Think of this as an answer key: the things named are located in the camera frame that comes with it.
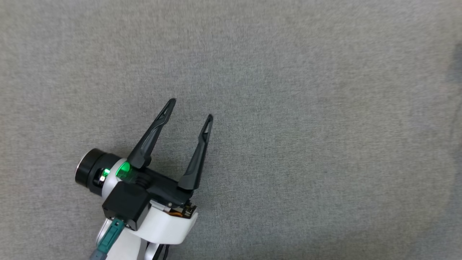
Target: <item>gray fabric surface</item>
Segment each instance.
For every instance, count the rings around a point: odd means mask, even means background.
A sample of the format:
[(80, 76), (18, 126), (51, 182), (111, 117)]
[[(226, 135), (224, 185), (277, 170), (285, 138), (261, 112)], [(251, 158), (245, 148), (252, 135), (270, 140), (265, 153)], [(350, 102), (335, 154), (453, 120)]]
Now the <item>gray fabric surface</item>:
[(462, 259), (459, 0), (0, 1), (1, 259), (87, 259), (93, 147), (215, 116), (176, 259)]

